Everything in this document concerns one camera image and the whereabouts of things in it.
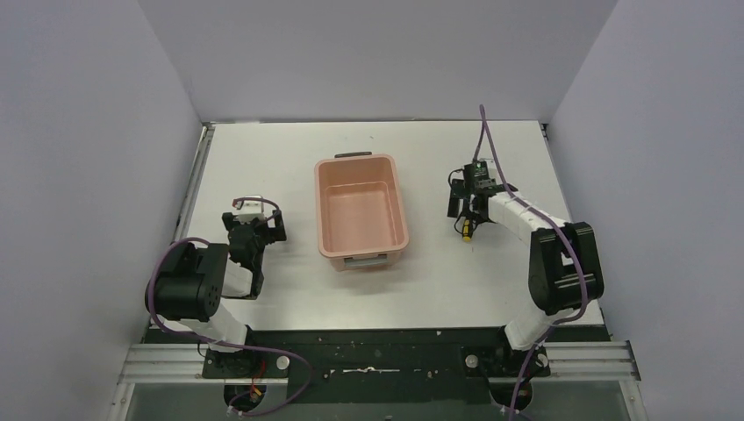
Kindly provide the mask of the yellow black screwdriver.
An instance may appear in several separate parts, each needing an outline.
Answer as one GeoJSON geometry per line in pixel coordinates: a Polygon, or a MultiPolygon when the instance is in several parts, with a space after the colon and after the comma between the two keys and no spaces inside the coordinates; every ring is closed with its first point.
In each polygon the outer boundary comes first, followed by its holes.
{"type": "Polygon", "coordinates": [[[463,241],[470,242],[472,237],[472,224],[470,218],[464,218],[461,226],[461,237],[463,241]]]}

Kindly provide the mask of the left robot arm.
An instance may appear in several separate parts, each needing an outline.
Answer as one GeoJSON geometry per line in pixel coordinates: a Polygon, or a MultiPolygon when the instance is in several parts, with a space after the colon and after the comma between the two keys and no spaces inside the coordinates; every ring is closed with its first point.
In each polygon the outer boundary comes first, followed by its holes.
{"type": "Polygon", "coordinates": [[[169,247],[148,282],[145,306],[164,332],[177,333],[165,321],[186,326],[184,336],[225,353],[227,368],[246,377],[259,367],[262,348],[248,343],[249,327],[221,300],[256,299],[264,283],[265,250],[287,235],[280,210],[268,217],[259,211],[225,212],[222,222],[225,243],[191,237],[169,247]]]}

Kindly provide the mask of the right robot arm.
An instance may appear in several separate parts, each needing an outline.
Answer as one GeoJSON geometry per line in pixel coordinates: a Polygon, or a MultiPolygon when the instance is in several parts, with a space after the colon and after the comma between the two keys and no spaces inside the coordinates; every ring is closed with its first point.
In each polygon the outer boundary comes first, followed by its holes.
{"type": "Polygon", "coordinates": [[[577,320],[589,302],[604,294],[593,228],[572,223],[540,210],[510,184],[491,182],[476,188],[463,179],[448,181],[447,215],[465,241],[482,224],[507,229],[529,251],[527,287],[529,299],[504,328],[508,347],[526,351],[541,342],[551,328],[577,320]]]}

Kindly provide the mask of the pink plastic bin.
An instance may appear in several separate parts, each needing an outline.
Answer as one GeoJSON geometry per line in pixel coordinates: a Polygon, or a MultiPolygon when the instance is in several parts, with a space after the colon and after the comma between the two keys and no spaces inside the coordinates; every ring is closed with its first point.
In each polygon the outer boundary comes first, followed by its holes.
{"type": "Polygon", "coordinates": [[[314,168],[318,250],[338,271],[399,261],[410,243],[402,188],[388,154],[340,153],[314,168]]]}

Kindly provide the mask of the aluminium left side rail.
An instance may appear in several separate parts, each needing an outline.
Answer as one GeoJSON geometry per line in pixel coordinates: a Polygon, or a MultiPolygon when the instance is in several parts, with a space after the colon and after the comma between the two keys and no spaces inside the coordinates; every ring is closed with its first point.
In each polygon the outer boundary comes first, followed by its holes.
{"type": "Polygon", "coordinates": [[[188,234],[190,220],[197,201],[197,195],[203,177],[206,161],[210,152],[214,132],[215,127],[213,123],[209,122],[203,124],[203,130],[201,138],[197,145],[197,152],[192,163],[187,189],[185,191],[182,200],[182,206],[179,210],[179,214],[176,220],[174,235],[172,238],[173,241],[183,239],[188,234]]]}

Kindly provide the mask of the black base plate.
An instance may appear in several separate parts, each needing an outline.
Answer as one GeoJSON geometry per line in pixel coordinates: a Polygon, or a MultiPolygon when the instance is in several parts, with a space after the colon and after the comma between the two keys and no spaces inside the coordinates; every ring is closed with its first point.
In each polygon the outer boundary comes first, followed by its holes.
{"type": "Polygon", "coordinates": [[[298,404],[495,400],[524,408],[536,382],[573,369],[561,352],[593,352],[608,338],[603,328],[564,327],[528,353],[510,349],[496,327],[251,331],[248,343],[260,352],[198,345],[197,376],[222,381],[225,403],[243,413],[269,407],[271,386],[280,402],[298,404]]]}

